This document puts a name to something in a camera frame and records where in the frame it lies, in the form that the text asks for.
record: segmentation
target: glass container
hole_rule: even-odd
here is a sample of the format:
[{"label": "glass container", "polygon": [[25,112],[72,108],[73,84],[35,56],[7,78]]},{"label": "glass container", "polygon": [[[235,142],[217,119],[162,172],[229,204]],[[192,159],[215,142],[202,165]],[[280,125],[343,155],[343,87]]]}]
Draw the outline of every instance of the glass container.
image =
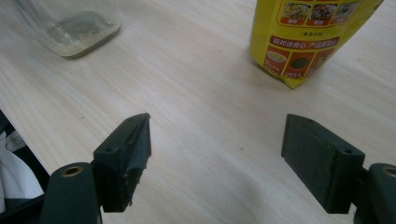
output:
[{"label": "glass container", "polygon": [[35,39],[64,58],[76,58],[117,34],[113,0],[14,0]]}]

